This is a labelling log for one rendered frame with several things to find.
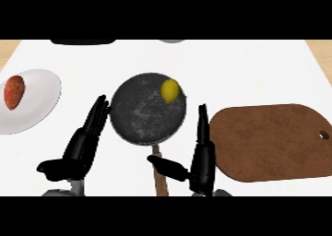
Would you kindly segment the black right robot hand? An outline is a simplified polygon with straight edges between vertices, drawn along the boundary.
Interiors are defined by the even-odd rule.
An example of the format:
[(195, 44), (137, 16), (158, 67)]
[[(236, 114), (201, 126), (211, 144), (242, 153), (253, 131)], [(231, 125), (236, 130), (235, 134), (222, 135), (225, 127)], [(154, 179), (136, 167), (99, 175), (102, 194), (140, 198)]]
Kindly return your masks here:
[(198, 195), (213, 195), (216, 181), (216, 145), (210, 140), (207, 106), (200, 106), (198, 140), (191, 170), (183, 165), (157, 155), (148, 156), (157, 171), (166, 177), (183, 182), (189, 180), (189, 189)]

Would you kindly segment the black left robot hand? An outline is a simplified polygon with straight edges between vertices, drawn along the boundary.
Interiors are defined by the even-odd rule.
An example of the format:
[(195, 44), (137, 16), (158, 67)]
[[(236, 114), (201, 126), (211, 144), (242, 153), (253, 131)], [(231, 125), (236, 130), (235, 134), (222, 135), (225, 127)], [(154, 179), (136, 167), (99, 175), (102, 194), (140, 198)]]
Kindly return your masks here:
[(52, 182), (80, 181), (92, 169), (101, 133), (111, 112), (106, 96), (96, 99), (83, 127), (74, 133), (61, 159), (40, 163), (37, 171)]

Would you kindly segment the brown wooden cutting board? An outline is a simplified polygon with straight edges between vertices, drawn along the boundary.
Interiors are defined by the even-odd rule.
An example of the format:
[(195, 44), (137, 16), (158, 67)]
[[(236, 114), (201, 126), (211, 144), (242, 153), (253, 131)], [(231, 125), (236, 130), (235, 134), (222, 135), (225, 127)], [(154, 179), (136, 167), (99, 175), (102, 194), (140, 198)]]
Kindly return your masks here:
[(210, 134), (219, 169), (241, 182), (332, 175), (332, 125), (304, 105), (226, 108)]

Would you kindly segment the dark grey frying pan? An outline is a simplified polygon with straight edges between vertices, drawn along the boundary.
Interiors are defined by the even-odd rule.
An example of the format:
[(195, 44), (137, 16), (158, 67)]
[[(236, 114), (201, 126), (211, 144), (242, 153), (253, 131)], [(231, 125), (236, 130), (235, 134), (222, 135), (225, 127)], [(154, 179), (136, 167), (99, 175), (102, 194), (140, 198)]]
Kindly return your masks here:
[(143, 73), (133, 76), (115, 91), (111, 101), (111, 123), (121, 138), (152, 148), (163, 157), (160, 144), (180, 129), (186, 115), (186, 96), (180, 91), (171, 103), (164, 101), (161, 86), (169, 76)]

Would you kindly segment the yellow lemon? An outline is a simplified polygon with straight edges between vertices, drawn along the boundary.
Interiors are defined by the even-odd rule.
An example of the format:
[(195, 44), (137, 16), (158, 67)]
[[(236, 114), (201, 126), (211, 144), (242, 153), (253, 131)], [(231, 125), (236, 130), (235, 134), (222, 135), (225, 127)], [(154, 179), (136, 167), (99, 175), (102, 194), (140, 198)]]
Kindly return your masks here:
[(166, 103), (171, 103), (180, 95), (180, 85), (174, 79), (167, 79), (161, 86), (161, 96)]

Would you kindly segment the white round plate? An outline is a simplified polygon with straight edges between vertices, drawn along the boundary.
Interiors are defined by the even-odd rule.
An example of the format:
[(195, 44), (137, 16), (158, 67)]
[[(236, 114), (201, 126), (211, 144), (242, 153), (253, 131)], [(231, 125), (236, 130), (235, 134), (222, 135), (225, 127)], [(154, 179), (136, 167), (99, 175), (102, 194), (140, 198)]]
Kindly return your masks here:
[(5, 102), (5, 87), (0, 84), (0, 135), (12, 135), (31, 128), (50, 114), (61, 99), (61, 78), (46, 69), (19, 73), (27, 89), (18, 107), (11, 110)]

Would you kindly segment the orange-red sweet potato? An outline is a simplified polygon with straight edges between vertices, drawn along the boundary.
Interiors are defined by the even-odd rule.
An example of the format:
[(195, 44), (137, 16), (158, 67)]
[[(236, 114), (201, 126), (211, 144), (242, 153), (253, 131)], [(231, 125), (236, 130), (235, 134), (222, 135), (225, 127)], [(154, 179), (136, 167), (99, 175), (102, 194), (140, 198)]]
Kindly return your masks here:
[(5, 103), (11, 110), (15, 110), (27, 90), (27, 84), (21, 76), (9, 78), (5, 86)]

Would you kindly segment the black flat appliance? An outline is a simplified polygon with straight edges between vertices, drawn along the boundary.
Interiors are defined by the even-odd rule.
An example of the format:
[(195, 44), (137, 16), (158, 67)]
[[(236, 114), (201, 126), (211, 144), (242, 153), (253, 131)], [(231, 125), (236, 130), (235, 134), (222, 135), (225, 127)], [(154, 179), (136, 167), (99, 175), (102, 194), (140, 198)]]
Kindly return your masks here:
[(115, 40), (50, 40), (55, 44), (61, 45), (101, 45), (111, 44)]

